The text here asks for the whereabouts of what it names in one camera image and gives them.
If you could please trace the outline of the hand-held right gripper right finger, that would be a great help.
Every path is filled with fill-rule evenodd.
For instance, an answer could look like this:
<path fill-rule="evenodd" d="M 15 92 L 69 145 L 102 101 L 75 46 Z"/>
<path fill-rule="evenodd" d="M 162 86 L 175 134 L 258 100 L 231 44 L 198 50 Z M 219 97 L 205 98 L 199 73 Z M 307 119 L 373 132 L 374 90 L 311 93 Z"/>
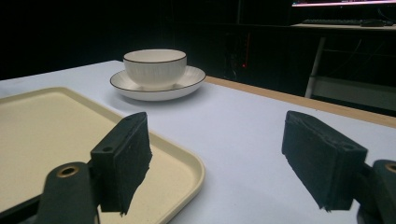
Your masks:
<path fill-rule="evenodd" d="M 289 111 L 281 152 L 319 208 L 351 207 L 352 179 L 364 165 L 366 148 L 313 116 Z"/>

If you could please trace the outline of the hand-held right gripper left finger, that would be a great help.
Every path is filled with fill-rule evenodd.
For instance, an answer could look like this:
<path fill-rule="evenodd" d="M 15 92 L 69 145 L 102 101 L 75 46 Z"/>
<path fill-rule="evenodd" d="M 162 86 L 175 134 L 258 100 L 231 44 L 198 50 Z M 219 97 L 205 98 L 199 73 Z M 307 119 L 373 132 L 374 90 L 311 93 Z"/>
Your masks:
<path fill-rule="evenodd" d="M 99 204 L 103 212 L 126 215 L 135 192 L 149 170 L 148 115 L 123 118 L 91 151 L 92 169 L 100 176 Z"/>

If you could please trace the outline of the beige plastic tray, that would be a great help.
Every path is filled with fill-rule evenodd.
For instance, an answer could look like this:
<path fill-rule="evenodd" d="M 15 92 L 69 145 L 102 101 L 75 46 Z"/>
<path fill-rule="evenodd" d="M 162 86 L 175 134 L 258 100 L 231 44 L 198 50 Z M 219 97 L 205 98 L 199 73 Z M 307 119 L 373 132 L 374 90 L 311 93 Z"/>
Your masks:
<path fill-rule="evenodd" d="M 88 161 L 120 119 L 66 88 L 1 98 L 0 216 L 39 195 L 53 168 Z M 128 214 L 103 213 L 102 224 L 166 224 L 202 188 L 205 167 L 198 157 L 155 133 L 149 141 L 149 170 Z"/>

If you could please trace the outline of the white ribbed bowl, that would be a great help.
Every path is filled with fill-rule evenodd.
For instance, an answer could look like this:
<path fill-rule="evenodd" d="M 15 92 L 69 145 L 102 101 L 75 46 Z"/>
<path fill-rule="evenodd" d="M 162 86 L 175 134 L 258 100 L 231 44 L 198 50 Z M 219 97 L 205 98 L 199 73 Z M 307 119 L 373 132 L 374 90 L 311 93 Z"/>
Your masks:
<path fill-rule="evenodd" d="M 176 84 L 187 67 L 187 54 L 175 49 L 141 49 L 123 56 L 128 77 L 148 89 L 163 89 Z"/>

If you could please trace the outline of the desk with white legs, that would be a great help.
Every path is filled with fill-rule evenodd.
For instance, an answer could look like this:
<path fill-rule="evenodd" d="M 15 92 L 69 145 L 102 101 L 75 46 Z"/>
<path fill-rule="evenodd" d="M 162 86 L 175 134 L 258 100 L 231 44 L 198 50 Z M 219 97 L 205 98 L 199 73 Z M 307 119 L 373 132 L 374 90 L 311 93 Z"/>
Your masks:
<path fill-rule="evenodd" d="M 295 24 L 288 92 L 396 116 L 396 28 Z"/>

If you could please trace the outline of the black keyboard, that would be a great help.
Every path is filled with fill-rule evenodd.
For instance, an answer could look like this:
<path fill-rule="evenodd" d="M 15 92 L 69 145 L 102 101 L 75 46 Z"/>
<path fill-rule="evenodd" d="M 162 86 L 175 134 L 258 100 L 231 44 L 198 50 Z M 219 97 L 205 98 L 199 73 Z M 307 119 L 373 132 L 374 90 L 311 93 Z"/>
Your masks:
<path fill-rule="evenodd" d="M 361 20 L 323 20 L 307 19 L 302 24 L 325 24 L 325 25 L 361 25 Z"/>

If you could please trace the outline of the black computer mouse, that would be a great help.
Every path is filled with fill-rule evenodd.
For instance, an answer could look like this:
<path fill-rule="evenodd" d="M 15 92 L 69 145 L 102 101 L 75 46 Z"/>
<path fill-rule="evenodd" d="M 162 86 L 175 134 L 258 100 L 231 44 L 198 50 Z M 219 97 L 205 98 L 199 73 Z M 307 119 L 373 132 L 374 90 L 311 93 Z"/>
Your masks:
<path fill-rule="evenodd" d="M 369 20 L 362 20 L 361 27 L 383 27 L 385 23 L 382 20 L 377 19 L 369 19 Z"/>

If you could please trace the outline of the computer monitor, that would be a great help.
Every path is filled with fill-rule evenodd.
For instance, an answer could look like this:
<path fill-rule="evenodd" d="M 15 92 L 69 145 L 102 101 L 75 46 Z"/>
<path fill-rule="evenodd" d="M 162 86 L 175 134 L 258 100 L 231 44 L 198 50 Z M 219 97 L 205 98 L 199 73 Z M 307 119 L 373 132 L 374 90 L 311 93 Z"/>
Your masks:
<path fill-rule="evenodd" d="M 292 7 L 354 7 L 395 5 L 396 0 L 292 0 Z"/>

